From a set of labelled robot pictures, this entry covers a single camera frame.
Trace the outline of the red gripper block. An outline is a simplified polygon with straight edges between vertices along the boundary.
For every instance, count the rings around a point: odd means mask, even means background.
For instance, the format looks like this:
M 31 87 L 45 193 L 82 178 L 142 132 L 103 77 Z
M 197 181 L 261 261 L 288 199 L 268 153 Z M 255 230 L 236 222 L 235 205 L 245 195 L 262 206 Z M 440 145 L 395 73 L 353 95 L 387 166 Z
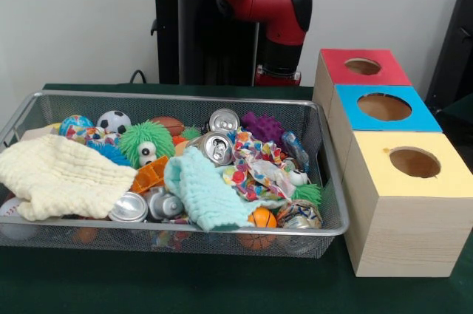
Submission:
M 256 86 L 299 86 L 302 79 L 300 71 L 292 75 L 271 75 L 259 64 L 256 67 L 254 84 Z

